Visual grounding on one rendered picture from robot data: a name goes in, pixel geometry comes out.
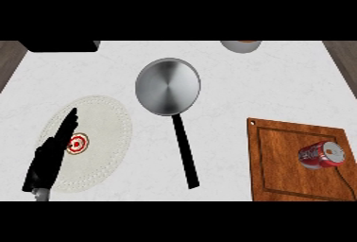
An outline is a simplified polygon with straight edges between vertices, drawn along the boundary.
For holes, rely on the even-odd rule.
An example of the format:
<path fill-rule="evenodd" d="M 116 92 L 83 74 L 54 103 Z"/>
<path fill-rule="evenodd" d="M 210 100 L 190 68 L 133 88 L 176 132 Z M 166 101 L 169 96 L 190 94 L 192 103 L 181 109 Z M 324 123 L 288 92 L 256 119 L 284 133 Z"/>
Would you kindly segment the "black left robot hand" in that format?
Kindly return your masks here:
<path fill-rule="evenodd" d="M 32 192 L 38 188 L 52 189 L 63 167 L 64 152 L 79 126 L 77 120 L 77 109 L 73 109 L 64 119 L 57 134 L 46 139 L 43 145 L 36 150 L 36 157 L 23 185 L 24 192 Z"/>

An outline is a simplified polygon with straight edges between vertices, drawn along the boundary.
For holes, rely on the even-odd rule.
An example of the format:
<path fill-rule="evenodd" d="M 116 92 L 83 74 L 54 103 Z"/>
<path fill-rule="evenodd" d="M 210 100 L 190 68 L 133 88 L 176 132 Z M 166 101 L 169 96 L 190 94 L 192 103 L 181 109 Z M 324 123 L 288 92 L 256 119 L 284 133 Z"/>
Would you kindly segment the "brown wooden cutting board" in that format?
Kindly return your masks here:
<path fill-rule="evenodd" d="M 357 162 L 344 129 L 247 118 L 254 201 L 357 201 Z M 312 170 L 299 160 L 309 145 L 333 141 L 344 149 L 340 167 Z"/>

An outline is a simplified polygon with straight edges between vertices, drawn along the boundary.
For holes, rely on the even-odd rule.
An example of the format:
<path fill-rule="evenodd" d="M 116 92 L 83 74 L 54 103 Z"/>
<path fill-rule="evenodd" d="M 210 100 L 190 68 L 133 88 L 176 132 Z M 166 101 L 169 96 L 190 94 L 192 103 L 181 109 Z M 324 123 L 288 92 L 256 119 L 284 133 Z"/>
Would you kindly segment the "red soda can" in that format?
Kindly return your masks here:
<path fill-rule="evenodd" d="M 299 160 L 309 169 L 341 166 L 346 160 L 344 149 L 336 142 L 318 142 L 299 151 Z"/>

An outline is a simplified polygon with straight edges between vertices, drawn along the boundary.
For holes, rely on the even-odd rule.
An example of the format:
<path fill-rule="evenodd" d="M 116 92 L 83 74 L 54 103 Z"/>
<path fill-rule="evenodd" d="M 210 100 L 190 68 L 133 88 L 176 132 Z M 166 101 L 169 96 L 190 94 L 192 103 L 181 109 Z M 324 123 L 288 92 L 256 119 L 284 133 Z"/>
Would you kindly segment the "round white placemat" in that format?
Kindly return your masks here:
<path fill-rule="evenodd" d="M 39 136 L 38 147 L 57 134 L 70 111 L 77 109 L 79 127 L 64 152 L 64 163 L 54 190 L 89 190 L 116 172 L 133 136 L 130 114 L 117 99 L 89 95 L 74 100 L 54 115 Z"/>

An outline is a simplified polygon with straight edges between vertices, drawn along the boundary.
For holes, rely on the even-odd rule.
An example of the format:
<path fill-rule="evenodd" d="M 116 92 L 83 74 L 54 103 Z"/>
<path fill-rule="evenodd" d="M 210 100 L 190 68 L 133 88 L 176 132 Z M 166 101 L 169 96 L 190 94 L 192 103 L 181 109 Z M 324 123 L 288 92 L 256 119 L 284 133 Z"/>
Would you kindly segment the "black appliance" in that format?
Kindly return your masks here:
<path fill-rule="evenodd" d="M 21 41 L 35 53 L 45 52 L 97 52 L 100 41 Z"/>

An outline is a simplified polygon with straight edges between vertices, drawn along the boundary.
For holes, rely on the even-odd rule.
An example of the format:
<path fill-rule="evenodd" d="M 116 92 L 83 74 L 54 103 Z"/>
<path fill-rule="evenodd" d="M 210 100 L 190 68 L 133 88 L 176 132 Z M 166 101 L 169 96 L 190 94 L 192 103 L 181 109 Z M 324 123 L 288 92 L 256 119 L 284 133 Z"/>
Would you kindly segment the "grey bowl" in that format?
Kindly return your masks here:
<path fill-rule="evenodd" d="M 235 53 L 251 53 L 262 45 L 262 41 L 222 41 L 223 46 Z"/>

